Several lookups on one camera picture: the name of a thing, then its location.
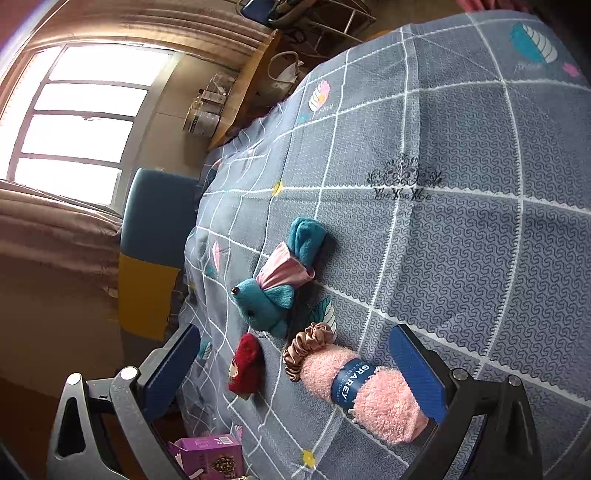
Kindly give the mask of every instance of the brown satin scrunchie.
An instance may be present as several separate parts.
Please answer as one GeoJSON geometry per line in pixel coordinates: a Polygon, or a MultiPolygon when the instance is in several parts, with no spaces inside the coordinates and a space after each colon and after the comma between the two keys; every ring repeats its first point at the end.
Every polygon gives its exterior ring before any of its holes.
{"type": "Polygon", "coordinates": [[[283,352],[285,373],[290,377],[290,380],[299,382],[304,358],[310,353],[332,344],[333,341],[333,332],[325,323],[312,323],[303,332],[298,333],[291,345],[283,352]]]}

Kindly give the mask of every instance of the window frame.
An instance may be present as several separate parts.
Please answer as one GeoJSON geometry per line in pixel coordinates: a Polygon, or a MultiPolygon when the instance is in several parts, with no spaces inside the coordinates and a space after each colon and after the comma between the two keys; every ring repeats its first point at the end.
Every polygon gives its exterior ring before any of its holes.
{"type": "MultiPolygon", "coordinates": [[[[31,59],[39,52],[46,50],[50,47],[43,47],[39,48],[31,55],[31,59]]],[[[172,75],[177,63],[182,58],[183,54],[178,51],[174,50],[167,50],[164,48],[153,48],[150,46],[134,44],[134,43],[125,43],[125,42],[76,42],[76,43],[66,43],[61,45],[61,50],[59,54],[56,56],[56,59],[53,61],[49,69],[47,70],[43,80],[39,84],[39,87],[35,91],[31,103],[27,109],[27,113],[24,116],[22,124],[18,131],[17,140],[15,141],[14,147],[12,149],[12,154],[10,158],[10,162],[8,164],[8,171],[6,175],[6,179],[10,181],[14,181],[18,160],[20,158],[41,158],[41,159],[48,159],[48,160],[64,160],[64,161],[72,161],[75,163],[83,163],[83,164],[91,164],[91,165],[100,165],[110,168],[118,168],[120,170],[118,174],[117,181],[115,183],[115,189],[113,191],[113,195],[111,198],[111,203],[109,205],[97,205],[99,208],[110,208],[118,213],[123,213],[125,208],[125,202],[127,201],[127,195],[129,193],[129,187],[131,185],[131,179],[135,175],[135,172],[139,168],[137,166],[138,163],[138,155],[139,149],[141,146],[141,141],[144,137],[144,134],[150,124],[150,120],[152,119],[153,114],[155,113],[156,104],[164,90],[164,86],[168,82],[168,79],[172,75]],[[82,47],[82,46],[91,46],[97,44],[119,44],[124,45],[129,48],[135,48],[137,50],[149,50],[149,51],[160,51],[162,53],[169,54],[170,58],[168,62],[164,65],[164,67],[160,70],[159,74],[156,76],[152,85],[138,85],[136,83],[126,83],[126,82],[111,82],[105,80],[50,80],[51,73],[53,69],[60,61],[61,57],[63,56],[64,52],[69,47],[82,47]],[[39,100],[41,95],[41,91],[45,87],[45,85],[50,83],[77,83],[77,84],[91,84],[91,85],[112,85],[112,86],[122,86],[122,87],[130,87],[136,88],[141,90],[146,90],[146,96],[142,101],[141,106],[139,107],[138,113],[135,116],[128,116],[128,115],[119,115],[114,113],[104,113],[104,112],[88,112],[88,111],[75,111],[75,110],[35,110],[35,104],[39,100]],[[127,137],[127,141],[125,143],[125,148],[123,153],[121,154],[121,161],[119,163],[114,163],[110,161],[103,161],[103,160],[95,160],[93,158],[79,158],[79,157],[67,157],[62,155],[45,155],[45,154],[31,154],[31,153],[23,153],[22,146],[29,130],[29,126],[31,125],[31,120],[33,115],[73,115],[73,116],[88,116],[88,117],[95,117],[95,118],[112,118],[117,120],[125,120],[131,121],[132,127],[127,137]]]]}

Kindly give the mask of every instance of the bedspread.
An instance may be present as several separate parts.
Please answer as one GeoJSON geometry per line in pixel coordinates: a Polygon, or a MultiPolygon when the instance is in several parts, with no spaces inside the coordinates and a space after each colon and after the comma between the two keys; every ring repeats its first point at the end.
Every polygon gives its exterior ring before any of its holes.
{"type": "Polygon", "coordinates": [[[227,389],[246,332],[229,290],[309,216],[330,238],[291,334],[323,301],[336,343],[374,364],[395,366],[388,333],[406,322],[450,367],[519,375],[544,472],[560,476],[591,437],[590,152],[589,85],[530,15],[406,25],[314,69],[206,160],[180,315],[210,342],[180,395],[189,433],[244,425],[263,480],[393,479],[417,454],[290,382],[286,342],[265,332],[264,387],[248,401],[227,389]]]}

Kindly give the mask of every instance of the window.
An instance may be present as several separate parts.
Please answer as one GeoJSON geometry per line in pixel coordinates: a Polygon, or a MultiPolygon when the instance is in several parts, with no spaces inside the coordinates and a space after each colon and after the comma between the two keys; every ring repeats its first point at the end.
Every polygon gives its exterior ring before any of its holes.
{"type": "Polygon", "coordinates": [[[139,139],[176,61],[122,44],[38,52],[0,118],[0,178],[121,212],[139,139]]]}

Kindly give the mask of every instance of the blue label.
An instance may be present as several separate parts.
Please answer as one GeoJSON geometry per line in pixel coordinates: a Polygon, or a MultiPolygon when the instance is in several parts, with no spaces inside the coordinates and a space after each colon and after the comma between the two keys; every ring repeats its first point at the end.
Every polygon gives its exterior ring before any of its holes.
{"type": "Polygon", "coordinates": [[[330,396],[339,407],[345,410],[353,408],[357,392],[375,373],[375,367],[359,358],[353,358],[345,363],[330,388],[330,396]]]}

